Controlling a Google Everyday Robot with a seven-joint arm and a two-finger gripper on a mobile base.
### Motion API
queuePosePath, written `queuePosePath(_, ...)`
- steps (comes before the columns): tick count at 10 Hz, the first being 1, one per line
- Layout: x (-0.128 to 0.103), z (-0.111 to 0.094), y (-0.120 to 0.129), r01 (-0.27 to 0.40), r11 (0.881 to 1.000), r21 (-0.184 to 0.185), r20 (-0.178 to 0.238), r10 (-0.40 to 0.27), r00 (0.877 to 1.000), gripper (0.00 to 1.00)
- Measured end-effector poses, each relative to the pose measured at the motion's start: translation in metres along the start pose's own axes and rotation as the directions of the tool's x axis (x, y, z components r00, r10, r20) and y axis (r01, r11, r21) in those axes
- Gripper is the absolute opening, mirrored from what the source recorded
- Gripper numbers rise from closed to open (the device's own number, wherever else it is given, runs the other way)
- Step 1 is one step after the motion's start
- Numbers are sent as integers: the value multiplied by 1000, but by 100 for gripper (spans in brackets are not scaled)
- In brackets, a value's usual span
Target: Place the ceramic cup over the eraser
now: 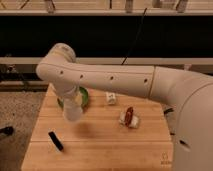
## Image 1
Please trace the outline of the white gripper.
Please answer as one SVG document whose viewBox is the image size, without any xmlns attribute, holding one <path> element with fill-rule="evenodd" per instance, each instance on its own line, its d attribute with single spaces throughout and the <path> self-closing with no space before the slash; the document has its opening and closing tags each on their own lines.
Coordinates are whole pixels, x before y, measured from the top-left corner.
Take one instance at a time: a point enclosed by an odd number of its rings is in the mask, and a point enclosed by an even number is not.
<svg viewBox="0 0 213 171">
<path fill-rule="evenodd" d="M 83 115 L 79 92 L 73 92 L 63 99 L 63 115 L 71 122 L 78 121 Z"/>
</svg>

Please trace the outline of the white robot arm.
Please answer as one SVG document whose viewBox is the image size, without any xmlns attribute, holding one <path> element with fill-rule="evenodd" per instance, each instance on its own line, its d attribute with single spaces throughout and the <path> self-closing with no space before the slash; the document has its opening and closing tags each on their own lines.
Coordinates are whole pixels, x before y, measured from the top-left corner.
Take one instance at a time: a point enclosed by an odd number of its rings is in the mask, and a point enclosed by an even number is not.
<svg viewBox="0 0 213 171">
<path fill-rule="evenodd" d="M 213 76 L 159 66 L 86 65 L 57 43 L 36 67 L 64 102 L 65 118 L 76 121 L 81 87 L 147 98 L 171 106 L 176 116 L 172 171 L 213 171 Z"/>
</svg>

